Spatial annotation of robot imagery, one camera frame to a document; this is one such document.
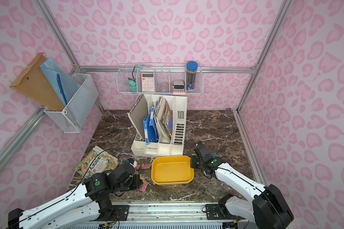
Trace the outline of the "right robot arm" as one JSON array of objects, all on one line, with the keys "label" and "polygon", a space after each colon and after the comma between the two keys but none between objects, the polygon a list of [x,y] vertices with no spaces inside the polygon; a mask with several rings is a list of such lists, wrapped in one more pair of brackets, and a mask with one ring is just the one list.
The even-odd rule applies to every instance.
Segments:
[{"label": "right robot arm", "polygon": [[203,142],[196,143],[191,155],[191,168],[199,169],[241,194],[246,200],[226,195],[219,201],[230,215],[240,216],[256,224],[259,229],[286,229],[294,220],[280,189],[265,186],[235,170],[228,162],[208,152]]}]

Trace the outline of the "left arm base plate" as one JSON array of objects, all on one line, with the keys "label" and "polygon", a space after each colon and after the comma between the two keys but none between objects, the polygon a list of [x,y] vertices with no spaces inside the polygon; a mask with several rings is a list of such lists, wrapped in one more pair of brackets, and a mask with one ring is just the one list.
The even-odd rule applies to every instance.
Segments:
[{"label": "left arm base plate", "polygon": [[128,219],[129,209],[129,205],[114,205],[110,207],[103,207],[98,211],[99,216],[93,221],[126,221]]}]

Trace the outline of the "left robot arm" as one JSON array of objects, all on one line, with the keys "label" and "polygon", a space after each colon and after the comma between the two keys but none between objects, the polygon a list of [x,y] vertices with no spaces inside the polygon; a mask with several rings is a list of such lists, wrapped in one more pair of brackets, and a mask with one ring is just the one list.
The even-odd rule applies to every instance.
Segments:
[{"label": "left robot arm", "polygon": [[127,159],[115,170],[95,173],[69,192],[30,210],[16,208],[8,213],[9,229],[69,227],[82,221],[119,220],[122,212],[112,205],[109,195],[120,197],[141,185],[137,162]]}]

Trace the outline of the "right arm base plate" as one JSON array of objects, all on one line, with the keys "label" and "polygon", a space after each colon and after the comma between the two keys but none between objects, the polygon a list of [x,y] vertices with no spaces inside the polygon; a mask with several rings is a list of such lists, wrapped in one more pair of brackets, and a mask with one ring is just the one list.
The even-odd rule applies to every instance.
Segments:
[{"label": "right arm base plate", "polygon": [[206,214],[208,220],[242,220],[240,216],[230,214],[221,204],[206,204],[202,207],[202,212]]}]

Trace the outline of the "yellow plastic storage box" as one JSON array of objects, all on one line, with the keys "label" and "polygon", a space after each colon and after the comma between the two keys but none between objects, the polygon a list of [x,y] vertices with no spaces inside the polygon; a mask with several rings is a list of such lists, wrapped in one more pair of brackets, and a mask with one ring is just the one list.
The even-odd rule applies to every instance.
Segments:
[{"label": "yellow plastic storage box", "polygon": [[152,181],[159,186],[190,183],[195,176],[188,156],[162,156],[152,163]]}]

